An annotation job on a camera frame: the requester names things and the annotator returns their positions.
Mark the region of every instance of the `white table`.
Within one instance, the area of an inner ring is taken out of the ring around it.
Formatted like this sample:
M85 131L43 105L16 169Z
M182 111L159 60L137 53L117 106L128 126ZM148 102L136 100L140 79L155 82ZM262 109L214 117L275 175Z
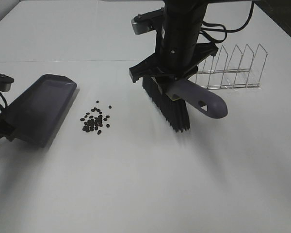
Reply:
M262 89L216 91L228 116L188 106L191 130L175 133L128 71L155 37L130 19L161 5L22 1L0 23L9 102L45 73L80 89L48 148L1 141L0 233L291 233L291 39L256 7L225 45L266 47ZM247 11L211 5L206 19L235 28ZM111 115L100 136L79 121L97 99Z

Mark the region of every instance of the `wire rack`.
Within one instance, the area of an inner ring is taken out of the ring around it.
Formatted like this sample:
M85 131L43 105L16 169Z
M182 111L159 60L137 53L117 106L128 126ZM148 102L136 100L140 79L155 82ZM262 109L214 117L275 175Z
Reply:
M255 52L248 44L244 50L235 45L231 56L222 45L219 54L201 63L190 80L209 90L260 87L267 56L261 44Z

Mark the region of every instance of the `black bristles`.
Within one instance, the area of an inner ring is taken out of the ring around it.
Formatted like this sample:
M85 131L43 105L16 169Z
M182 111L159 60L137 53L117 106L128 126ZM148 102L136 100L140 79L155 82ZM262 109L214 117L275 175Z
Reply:
M190 129L188 110L184 100L172 101L166 94L161 94L157 84L151 78L143 78L142 87L176 132Z

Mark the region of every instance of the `gray brush handle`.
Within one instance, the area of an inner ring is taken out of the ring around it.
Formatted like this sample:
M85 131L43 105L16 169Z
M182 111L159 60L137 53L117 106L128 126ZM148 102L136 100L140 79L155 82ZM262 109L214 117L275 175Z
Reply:
M167 88L166 94L173 98L184 99L211 118L219 119L227 116L227 106L221 97L187 79L173 82Z

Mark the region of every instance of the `gray dustpan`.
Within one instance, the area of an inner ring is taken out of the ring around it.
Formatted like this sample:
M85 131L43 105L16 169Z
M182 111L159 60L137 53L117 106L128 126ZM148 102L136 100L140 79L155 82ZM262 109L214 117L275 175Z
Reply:
M2 112L0 138L44 147L56 130L77 84L64 76L43 75Z

